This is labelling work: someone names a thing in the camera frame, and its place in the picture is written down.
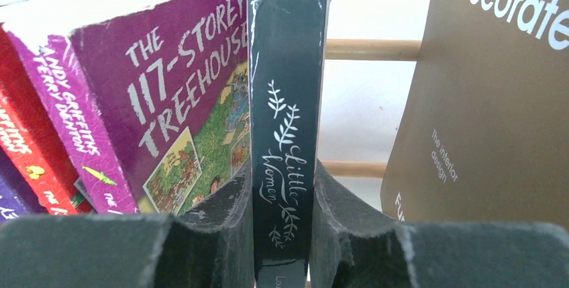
book cover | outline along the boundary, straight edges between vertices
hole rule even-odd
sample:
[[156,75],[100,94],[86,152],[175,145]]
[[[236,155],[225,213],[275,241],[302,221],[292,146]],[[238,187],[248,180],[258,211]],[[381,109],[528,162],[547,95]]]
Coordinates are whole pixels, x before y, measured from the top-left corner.
[[180,214],[248,155],[245,0],[115,1],[7,30],[96,210]]
[[257,287],[304,287],[330,0],[247,0]]
[[87,213],[79,179],[30,78],[0,31],[0,146],[51,214]]
[[568,227],[568,35],[569,0],[431,0],[383,211]]
[[31,213],[47,213],[6,153],[0,149],[0,224]]

white leaf branch design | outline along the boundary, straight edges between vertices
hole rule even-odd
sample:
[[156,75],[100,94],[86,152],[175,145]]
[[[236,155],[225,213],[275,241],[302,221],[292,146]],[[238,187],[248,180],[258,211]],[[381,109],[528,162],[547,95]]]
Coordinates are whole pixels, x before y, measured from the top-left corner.
[[298,128],[293,126],[293,121],[295,119],[300,118],[301,116],[296,115],[296,112],[299,112],[300,109],[297,109],[297,105],[290,105],[287,106],[291,112],[287,112],[287,117],[284,119],[284,126],[281,124],[278,126],[280,134],[275,130],[273,132],[274,139],[278,142],[278,149],[282,151],[282,144],[292,144],[293,141],[287,138],[294,138],[296,137],[294,134],[290,133],[290,131],[297,131]]
[[268,106],[274,110],[274,116],[272,117],[273,119],[276,119],[276,115],[278,114],[279,111],[283,110],[287,104],[283,103],[285,102],[284,98],[279,98],[277,93],[280,92],[280,89],[275,90],[274,89],[274,80],[271,80],[270,83],[268,83],[268,86],[270,87],[270,90],[268,91],[273,97],[272,98],[268,98]]
[[281,249],[285,247],[282,244],[282,241],[280,240],[280,233],[278,233],[278,231],[276,230],[276,226],[274,226],[272,231],[268,234],[268,237],[270,238],[275,247]]
[[294,207],[283,207],[281,204],[278,205],[281,208],[280,216],[284,219],[285,225],[283,229],[286,231],[284,233],[284,241],[291,241],[295,237],[294,230],[298,230],[295,220],[300,220],[300,218],[293,214],[297,209]]

wooden rod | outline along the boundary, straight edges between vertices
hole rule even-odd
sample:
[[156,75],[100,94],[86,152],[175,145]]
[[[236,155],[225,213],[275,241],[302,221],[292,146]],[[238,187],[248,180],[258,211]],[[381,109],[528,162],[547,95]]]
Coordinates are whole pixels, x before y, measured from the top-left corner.
[[381,179],[385,173],[385,162],[349,162],[342,160],[321,160],[333,176],[366,177]]
[[326,43],[327,60],[416,61],[420,40],[336,40]]

purple book spine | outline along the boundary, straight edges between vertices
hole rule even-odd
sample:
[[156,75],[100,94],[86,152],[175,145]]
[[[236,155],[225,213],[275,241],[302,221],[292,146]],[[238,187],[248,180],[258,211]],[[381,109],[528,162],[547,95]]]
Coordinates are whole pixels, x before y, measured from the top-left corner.
[[0,224],[31,213],[47,213],[8,155],[0,150]]
[[68,38],[49,35],[26,46],[7,30],[71,162],[99,213],[138,213],[103,120]]

green pencil illustration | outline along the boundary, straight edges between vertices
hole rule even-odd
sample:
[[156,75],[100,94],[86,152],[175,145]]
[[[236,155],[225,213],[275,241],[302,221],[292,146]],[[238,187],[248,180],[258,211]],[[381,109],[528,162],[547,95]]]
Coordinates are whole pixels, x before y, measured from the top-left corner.
[[87,172],[89,172],[89,174],[93,175],[94,177],[97,177],[97,179],[99,179],[101,182],[107,184],[107,185],[113,185],[113,186],[117,186],[117,183],[115,183],[115,181],[113,181],[112,179],[110,179],[107,175],[105,175],[103,172],[99,172],[96,171],[94,169],[90,169],[87,166],[82,166],[83,169],[85,169]]

